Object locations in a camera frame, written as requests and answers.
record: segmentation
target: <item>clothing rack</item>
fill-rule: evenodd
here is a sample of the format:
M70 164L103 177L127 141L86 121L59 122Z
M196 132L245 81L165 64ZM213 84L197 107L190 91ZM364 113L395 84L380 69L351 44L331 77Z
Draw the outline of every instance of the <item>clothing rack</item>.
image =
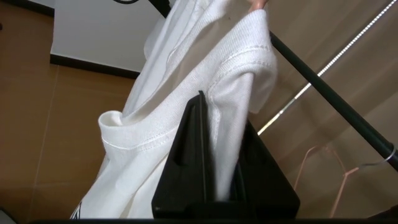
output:
M307 64L295 55L271 32L272 45L286 60L321 94L329 104L385 159L394 152L393 143L374 129L341 96L327 85ZM395 152L388 163L398 172L398 154Z

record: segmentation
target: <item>hanging clothes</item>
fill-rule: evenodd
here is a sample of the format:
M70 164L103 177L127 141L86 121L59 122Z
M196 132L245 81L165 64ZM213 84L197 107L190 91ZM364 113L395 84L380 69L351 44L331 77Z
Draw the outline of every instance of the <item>hanging clothes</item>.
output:
M106 158L73 217L153 217L185 105L199 90L208 102L215 197L228 199L248 111L263 106L277 74L267 13L249 8L242 0L176 1L123 112L99 117Z

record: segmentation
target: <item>baseboard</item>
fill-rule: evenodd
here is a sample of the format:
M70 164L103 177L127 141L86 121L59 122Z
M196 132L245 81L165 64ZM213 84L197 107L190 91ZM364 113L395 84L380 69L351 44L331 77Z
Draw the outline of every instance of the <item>baseboard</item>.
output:
M44 6L36 2L31 2L28 0L0 0L0 1L12 4L14 6L22 7L24 9L28 9L30 11L34 11L46 16L54 17L55 10L53 8Z
M91 71L91 72L100 72L100 73L105 73L108 75L116 75L116 76L124 77L124 78L136 79L139 75L139 72L135 72L135 71L131 71L131 70L116 68L116 67L107 66L107 65L101 65L101 64L97 64L97 63L93 63L93 62L86 62L83 60L68 58L68 57L54 55L54 54L50 54L50 63L56 64L56 65L62 65L62 66L66 66L66 67L71 67L71 68L78 68L78 69L87 70L87 71Z

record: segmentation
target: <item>light strip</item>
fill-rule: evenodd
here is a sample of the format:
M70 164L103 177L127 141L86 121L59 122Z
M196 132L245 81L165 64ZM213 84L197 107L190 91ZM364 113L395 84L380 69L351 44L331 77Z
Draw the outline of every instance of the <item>light strip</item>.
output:
M370 27L373 26L373 24L380 19L380 17L387 12L387 10L396 2L397 0L392 0L390 4L388 4L387 7L385 7L343 50L341 50L340 53L336 55L317 75L321 77ZM268 121L264 127L260 129L259 132L257 132L258 135L262 134L273 122L275 122L279 116L286 111L286 109L293 104L295 100L297 100L308 88L310 88L311 83L308 83L305 85L304 88L302 88L299 93L297 93L292 100L290 100L286 106L283 107L282 110L280 110L271 120Z

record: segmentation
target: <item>beige curtain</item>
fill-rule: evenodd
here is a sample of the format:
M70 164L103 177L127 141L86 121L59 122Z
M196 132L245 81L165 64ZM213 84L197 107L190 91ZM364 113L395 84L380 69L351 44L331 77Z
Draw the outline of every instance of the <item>beige curtain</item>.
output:
M271 1L271 29L319 71L390 1ZM398 4L394 4L323 76L340 96L391 142L398 144ZM251 121L259 129L307 82L279 59L280 80L268 104ZM261 135L280 168L297 184L298 217L329 217L347 170L382 157L309 88ZM334 217L364 218L398 204L398 172L389 164L352 174Z

